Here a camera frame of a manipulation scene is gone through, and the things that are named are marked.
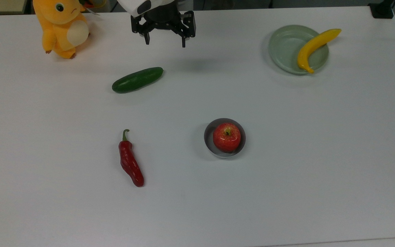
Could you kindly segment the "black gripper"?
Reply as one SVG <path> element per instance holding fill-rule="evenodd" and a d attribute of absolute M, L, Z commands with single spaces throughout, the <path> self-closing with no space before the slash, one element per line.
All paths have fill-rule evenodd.
<path fill-rule="evenodd" d="M 145 43 L 149 45 L 149 33 L 153 29 L 171 30 L 181 37 L 182 47 L 185 47 L 185 42 L 196 36 L 194 12 L 180 13 L 177 0 L 163 0 L 162 3 L 163 5 L 144 13 L 144 24 L 141 24 L 141 16 L 131 16 L 132 32 L 143 36 Z"/>

